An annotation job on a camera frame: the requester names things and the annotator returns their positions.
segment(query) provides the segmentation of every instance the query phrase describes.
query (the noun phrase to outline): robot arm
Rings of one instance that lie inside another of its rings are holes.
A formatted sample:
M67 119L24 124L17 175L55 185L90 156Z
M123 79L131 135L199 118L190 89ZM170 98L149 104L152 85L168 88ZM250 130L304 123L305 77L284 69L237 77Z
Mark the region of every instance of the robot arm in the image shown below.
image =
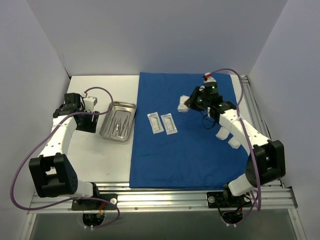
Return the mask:
M53 114L53 131L67 115L75 112L93 112L97 98L83 98L78 93L64 95L64 104ZM45 197L97 197L99 192L94 183L78 179L70 164L67 153L75 130L95 133L98 116L76 115L69 117L47 142L40 155L29 161L29 170L37 194Z
M229 101L223 101L218 92L218 84L210 73L203 76L204 84L197 86L190 97L182 96L178 110L186 112L188 109L207 111L221 128L216 134L220 140L226 140L229 134L233 137L228 141L232 148L244 147L248 154L245 173L224 186L226 196L229 198L241 196L257 187L256 173L250 155L248 141L240 123L237 108ZM248 133L249 142L253 148L256 159L260 184L264 185L286 174L285 151L279 141L271 141L257 131L250 123L242 119Z

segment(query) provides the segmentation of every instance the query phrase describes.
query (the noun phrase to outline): gray floor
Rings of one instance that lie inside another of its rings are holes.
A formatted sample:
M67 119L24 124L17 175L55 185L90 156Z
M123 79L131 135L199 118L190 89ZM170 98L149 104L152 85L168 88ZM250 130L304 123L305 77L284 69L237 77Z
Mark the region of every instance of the gray floor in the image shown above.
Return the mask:
M287 210L255 211L236 228L226 227L217 211L123 213L116 222L93 231L79 225L81 217L72 213L38 214L30 239L296 239Z

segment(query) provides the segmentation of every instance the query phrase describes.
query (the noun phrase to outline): metal bracket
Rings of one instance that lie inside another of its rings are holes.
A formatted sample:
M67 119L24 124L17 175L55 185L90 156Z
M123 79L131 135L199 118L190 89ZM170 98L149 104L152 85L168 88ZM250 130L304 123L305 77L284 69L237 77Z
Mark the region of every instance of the metal bracket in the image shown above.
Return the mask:
M252 205L251 201L246 201L246 198L243 195L233 197L232 202L226 201L224 192L222 191L207 192L206 200L207 200L208 208L210 209L238 208L239 206L242 206L242 205L245 205L245 207L251 207Z
M118 195L115 193L107 193L99 195L99 199L107 200L108 202L117 205ZM73 211L92 211L99 210L102 202L96 200L79 199L72 202L71 210ZM114 210L115 207L111 204L106 204L102 210Z

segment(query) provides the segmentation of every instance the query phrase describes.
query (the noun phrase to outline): white wall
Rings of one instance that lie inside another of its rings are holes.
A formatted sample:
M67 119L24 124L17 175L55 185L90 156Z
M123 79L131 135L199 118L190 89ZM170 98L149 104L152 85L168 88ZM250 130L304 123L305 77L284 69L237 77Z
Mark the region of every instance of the white wall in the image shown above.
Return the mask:
M27 0L70 75L252 69L287 0Z
M49 132L69 83L65 69L25 0L0 1L0 238L20 237L27 212L10 201L13 175ZM28 166L16 185L18 202L33 194Z
M249 79L271 136L284 143L308 239L319 239L320 1L289 0Z

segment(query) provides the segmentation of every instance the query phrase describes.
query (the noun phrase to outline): bolt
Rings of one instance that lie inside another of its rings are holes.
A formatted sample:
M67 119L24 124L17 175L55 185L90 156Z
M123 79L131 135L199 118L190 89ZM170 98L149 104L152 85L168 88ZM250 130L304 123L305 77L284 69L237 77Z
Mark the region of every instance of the bolt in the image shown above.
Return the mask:
M213 204L215 201L216 201L216 200L215 200L215 197L213 197L213 196L208 197L208 202L209 202L210 204Z
M112 204L114 204L114 205L117 204L117 199L111 198L110 203L112 203Z

